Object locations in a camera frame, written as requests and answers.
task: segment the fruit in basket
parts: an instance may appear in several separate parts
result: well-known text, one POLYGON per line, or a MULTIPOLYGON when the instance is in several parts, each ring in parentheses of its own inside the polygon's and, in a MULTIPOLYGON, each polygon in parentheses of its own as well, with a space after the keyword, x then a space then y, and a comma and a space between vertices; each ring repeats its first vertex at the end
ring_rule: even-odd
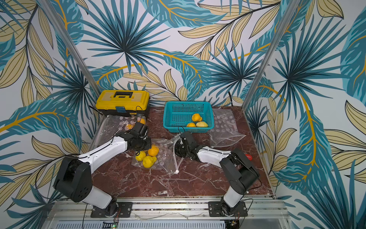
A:
POLYGON ((208 127, 208 124, 206 122, 197 122, 197 127, 208 127))
POLYGON ((193 122, 200 122, 200 121, 202 121, 202 117, 199 115, 199 114, 194 114, 194 115, 192 115, 192 121, 193 122))
POLYGON ((139 162, 142 161, 144 158, 146 157, 146 152, 145 151, 140 151, 138 153, 138 155, 136 156, 136 160, 138 160, 139 162))
POLYGON ((150 156, 156 156, 158 153, 159 153, 159 148, 157 146, 151 146, 151 149, 149 149, 147 151, 147 153, 150 155, 150 156))
POLYGON ((194 124, 193 122, 190 122, 187 124, 187 127, 196 127, 196 124, 194 124))
POLYGON ((153 164, 155 163, 155 161, 157 160, 157 158, 154 156, 146 156, 143 161, 142 164, 145 168, 150 168, 151 166, 153 166, 153 164))

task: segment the clear plastic bag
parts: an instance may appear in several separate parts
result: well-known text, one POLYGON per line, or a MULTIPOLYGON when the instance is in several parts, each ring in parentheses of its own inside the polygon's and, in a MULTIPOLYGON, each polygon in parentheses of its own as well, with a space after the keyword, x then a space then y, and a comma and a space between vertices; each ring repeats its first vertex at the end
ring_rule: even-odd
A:
POLYGON ((238 132, 235 118, 229 109, 212 109, 215 127, 209 130, 211 147, 234 145, 246 135, 238 132))
POLYGON ((142 161, 136 160, 135 157, 132 158, 131 164, 141 169, 155 169, 165 171, 168 174, 177 174, 179 171, 175 154, 173 152, 175 142, 176 138, 170 140, 163 138, 151 139, 152 145, 155 145, 159 148, 159 153, 156 155, 157 160, 153 166, 150 168, 145 168, 142 164, 142 161))

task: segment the metal grille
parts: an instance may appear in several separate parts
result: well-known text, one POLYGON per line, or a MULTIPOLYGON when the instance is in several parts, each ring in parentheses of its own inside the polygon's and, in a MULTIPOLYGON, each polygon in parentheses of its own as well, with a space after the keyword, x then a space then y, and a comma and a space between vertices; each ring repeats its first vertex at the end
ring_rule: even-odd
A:
MULTIPOLYGON (((84 221, 84 229, 100 229, 103 221, 84 221)), ((82 221, 59 221, 55 229, 79 229, 82 221)), ((126 220, 120 221, 117 228, 134 229, 225 229, 220 220, 126 220)))

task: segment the tropical leaf wallpaper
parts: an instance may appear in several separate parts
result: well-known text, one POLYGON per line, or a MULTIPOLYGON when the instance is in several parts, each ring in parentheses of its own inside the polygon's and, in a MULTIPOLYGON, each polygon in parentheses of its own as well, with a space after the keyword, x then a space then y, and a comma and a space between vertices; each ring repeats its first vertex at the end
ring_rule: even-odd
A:
MULTIPOLYGON (((155 106, 241 105, 289 2, 50 0, 99 89, 146 90, 155 106)), ((364 227, 364 7, 300 0, 248 98, 263 163, 300 228, 364 227)), ((62 198, 51 188, 62 157, 87 152, 101 117, 36 0, 0 1, 0 93, 0 217, 38 229, 62 198)))
POLYGON ((366 228, 366 2, 300 1, 293 18, 248 123, 294 228, 366 228))

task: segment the marble table surface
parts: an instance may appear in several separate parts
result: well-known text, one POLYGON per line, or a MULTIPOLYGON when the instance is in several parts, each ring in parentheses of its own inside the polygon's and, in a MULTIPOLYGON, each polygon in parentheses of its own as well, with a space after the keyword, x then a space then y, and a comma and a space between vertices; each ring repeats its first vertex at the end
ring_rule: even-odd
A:
MULTIPOLYGON (((230 147, 215 148, 233 150, 239 148, 253 157, 252 163, 260 173, 262 186, 249 191, 250 195, 273 194, 260 161, 248 124, 240 107, 225 107, 233 111, 240 133, 247 136, 230 147)), ((147 125, 151 138, 171 139, 176 134, 163 127, 164 107, 151 107, 147 125)), ((210 145, 208 133, 194 133, 200 144, 210 145)), ((179 174, 168 175, 159 170, 140 169, 131 165, 132 158, 119 154, 104 163, 93 173, 93 184, 115 197, 166 197, 166 196, 219 196, 229 188, 225 175, 217 166, 185 158, 179 167, 179 174)), ((252 187, 259 186, 256 181, 252 187)))

